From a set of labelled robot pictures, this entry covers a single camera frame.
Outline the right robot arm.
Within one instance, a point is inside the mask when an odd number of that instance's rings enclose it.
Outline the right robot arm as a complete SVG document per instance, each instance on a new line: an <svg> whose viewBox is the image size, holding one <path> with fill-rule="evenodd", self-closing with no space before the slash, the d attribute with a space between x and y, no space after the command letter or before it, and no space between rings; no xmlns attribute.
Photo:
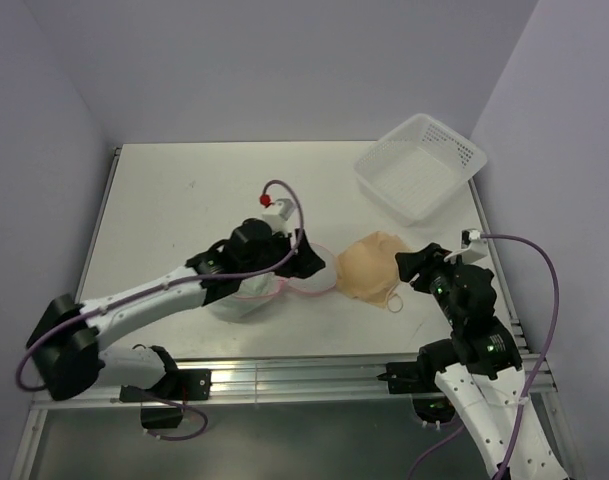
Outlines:
<svg viewBox="0 0 609 480"><path fill-rule="evenodd" d="M491 479L566 479L530 399L513 334L495 315L491 270L431 243L395 256L399 278L431 295L451 327L423 346L417 378L443 393L474 441Z"/></svg>

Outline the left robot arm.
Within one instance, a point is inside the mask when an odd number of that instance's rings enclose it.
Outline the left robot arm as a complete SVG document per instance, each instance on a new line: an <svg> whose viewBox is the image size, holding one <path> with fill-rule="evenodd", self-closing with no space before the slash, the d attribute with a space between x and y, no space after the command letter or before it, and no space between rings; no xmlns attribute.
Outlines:
<svg viewBox="0 0 609 480"><path fill-rule="evenodd" d="M283 233L247 219L226 239L159 279L100 299L50 301L26 343L54 401L72 399L100 383L146 390L167 399L179 386L177 366L158 346L120 350L121 338L171 315L236 294L243 281L273 274L308 279L326 266L304 229Z"/></svg>

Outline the mint green bra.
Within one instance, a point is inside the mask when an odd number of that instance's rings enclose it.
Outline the mint green bra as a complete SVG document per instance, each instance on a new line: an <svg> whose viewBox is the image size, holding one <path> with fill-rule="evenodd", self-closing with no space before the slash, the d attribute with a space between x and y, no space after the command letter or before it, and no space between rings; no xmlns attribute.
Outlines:
<svg viewBox="0 0 609 480"><path fill-rule="evenodd" d="M237 292L213 302L207 310L218 320L237 323L271 302L281 289L282 281L274 275L249 278Z"/></svg>

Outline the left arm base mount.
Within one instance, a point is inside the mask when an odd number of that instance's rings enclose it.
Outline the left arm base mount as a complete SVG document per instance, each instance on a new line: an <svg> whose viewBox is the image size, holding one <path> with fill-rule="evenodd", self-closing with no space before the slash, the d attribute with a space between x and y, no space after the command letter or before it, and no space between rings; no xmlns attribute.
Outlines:
<svg viewBox="0 0 609 480"><path fill-rule="evenodd" d="M208 416L193 402L208 400L210 388L209 369L179 369L166 373L148 389L122 386L119 401L140 405L140 424L149 436L164 441L185 441L207 430ZM180 425L189 419L196 419L198 428L192 433L180 434Z"/></svg>

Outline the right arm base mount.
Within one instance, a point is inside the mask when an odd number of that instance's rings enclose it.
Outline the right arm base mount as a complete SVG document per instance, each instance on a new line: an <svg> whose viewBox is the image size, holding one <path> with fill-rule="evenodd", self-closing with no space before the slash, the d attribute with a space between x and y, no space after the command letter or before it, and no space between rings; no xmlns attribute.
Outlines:
<svg viewBox="0 0 609 480"><path fill-rule="evenodd" d="M413 415L423 428L440 430L455 422L455 407L434 384L423 378L417 362L389 362L377 380L387 385L390 395L410 397Z"/></svg>

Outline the white mesh laundry bag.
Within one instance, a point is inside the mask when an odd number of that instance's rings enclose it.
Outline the white mesh laundry bag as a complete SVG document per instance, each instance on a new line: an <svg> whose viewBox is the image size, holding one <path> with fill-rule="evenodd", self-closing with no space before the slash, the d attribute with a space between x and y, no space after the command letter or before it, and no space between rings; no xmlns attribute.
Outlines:
<svg viewBox="0 0 609 480"><path fill-rule="evenodd" d="M319 244L312 244L311 247L326 262L326 267L308 279L283 278L270 273L269 275L274 275L282 281L282 289L273 300L286 292L300 296L318 296L335 288L337 279L335 256L330 250Z"/></svg>

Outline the beige bra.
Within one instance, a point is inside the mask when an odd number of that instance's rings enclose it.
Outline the beige bra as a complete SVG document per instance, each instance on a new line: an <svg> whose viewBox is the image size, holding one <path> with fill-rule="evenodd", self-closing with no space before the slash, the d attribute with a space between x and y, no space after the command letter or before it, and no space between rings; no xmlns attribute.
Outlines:
<svg viewBox="0 0 609 480"><path fill-rule="evenodd" d="M336 287L351 299L397 313L403 303L397 310L389 306L400 283L395 256L411 252L399 236L373 232L336 257Z"/></svg>

